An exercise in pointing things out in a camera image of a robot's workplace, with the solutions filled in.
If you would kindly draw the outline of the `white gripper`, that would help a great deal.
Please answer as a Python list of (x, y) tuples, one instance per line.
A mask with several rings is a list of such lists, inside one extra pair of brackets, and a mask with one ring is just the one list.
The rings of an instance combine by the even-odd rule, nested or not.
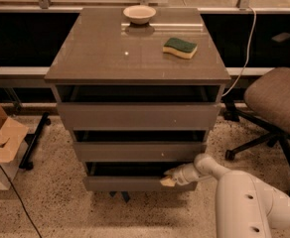
[(164, 172), (166, 177), (160, 179), (162, 186), (174, 187), (177, 185), (187, 185), (198, 181), (202, 176), (193, 163), (184, 164)]

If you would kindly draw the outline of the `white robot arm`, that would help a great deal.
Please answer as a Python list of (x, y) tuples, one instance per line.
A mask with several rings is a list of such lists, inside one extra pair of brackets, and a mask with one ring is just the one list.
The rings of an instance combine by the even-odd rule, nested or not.
[(271, 238), (273, 229), (290, 226), (290, 197), (243, 171), (230, 170), (208, 154), (164, 172), (163, 186), (217, 180), (217, 238)]

